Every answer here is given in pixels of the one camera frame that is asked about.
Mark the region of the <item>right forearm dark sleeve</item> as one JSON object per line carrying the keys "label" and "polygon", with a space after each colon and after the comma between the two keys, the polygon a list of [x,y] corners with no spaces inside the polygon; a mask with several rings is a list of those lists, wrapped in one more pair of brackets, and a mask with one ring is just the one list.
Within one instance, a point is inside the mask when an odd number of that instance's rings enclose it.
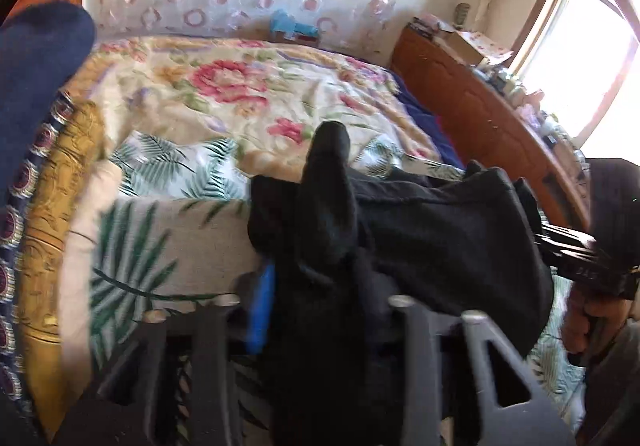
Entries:
{"label": "right forearm dark sleeve", "polygon": [[[623,265],[639,267],[639,167],[620,158],[589,161],[591,235]],[[639,443],[639,288],[625,327],[587,361],[579,445]]]}

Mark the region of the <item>right hand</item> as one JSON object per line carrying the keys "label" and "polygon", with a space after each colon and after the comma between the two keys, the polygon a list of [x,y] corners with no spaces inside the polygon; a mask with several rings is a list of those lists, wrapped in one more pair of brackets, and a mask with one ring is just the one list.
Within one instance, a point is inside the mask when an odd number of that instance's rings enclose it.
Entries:
{"label": "right hand", "polygon": [[561,327],[564,348],[570,354],[601,353],[625,327],[633,305],[573,284]]}

